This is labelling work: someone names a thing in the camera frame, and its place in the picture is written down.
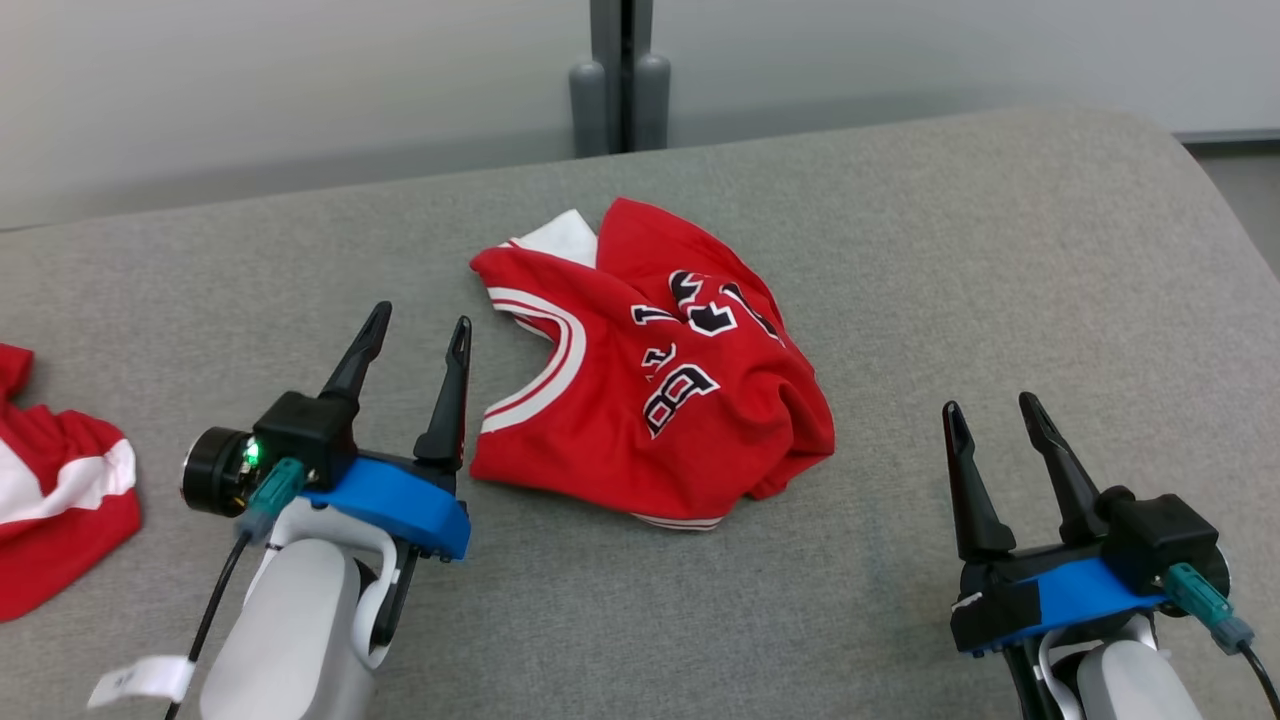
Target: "red jersey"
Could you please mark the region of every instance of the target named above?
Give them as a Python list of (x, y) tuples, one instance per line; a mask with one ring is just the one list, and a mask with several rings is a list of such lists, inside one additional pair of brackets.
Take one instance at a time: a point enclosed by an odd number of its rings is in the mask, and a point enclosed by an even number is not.
[(471, 475), (709, 530), (835, 451), (831, 410), (769, 288), (701, 228), (618, 200), (471, 261), (497, 310), (554, 343), (485, 411)]

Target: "gray floor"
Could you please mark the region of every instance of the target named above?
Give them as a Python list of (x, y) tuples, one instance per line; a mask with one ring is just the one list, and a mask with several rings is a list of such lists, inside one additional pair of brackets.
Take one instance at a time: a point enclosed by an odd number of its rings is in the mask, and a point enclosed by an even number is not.
[(1271, 270), (1280, 277), (1280, 151), (1197, 155)]

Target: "camera lens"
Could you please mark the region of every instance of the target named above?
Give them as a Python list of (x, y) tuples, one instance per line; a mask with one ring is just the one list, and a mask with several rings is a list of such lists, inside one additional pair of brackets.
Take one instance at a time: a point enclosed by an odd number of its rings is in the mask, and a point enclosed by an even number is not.
[(182, 464), (182, 498), (187, 507), (234, 518), (244, 511), (241, 468), (250, 433), (209, 428)]

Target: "white wall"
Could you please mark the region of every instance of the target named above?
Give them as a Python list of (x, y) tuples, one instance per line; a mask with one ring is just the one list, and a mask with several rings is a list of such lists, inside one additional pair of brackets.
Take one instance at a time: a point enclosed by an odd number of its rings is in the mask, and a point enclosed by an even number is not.
[(572, 156), (572, 0), (4, 0), (0, 228)]
[(672, 145), (1021, 102), (1280, 128), (1277, 0), (654, 0)]

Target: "red fabric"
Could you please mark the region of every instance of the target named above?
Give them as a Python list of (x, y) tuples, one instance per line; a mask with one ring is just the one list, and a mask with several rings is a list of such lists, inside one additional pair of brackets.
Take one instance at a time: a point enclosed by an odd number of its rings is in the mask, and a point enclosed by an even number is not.
[[(32, 360), (27, 350), (0, 345), (0, 621), (58, 594), (141, 523), (133, 450), (115, 427), (6, 401), (27, 382)], [(67, 483), (61, 502), (37, 511), (59, 483)]]
[(495, 307), (559, 347), (541, 386), (571, 375), (531, 418), (490, 427), (538, 387), (486, 413), (474, 478), (707, 529), (741, 496), (782, 492), (835, 451), (826, 398), (768, 287), (696, 225), (618, 200), (594, 269), (515, 246), (471, 268)]

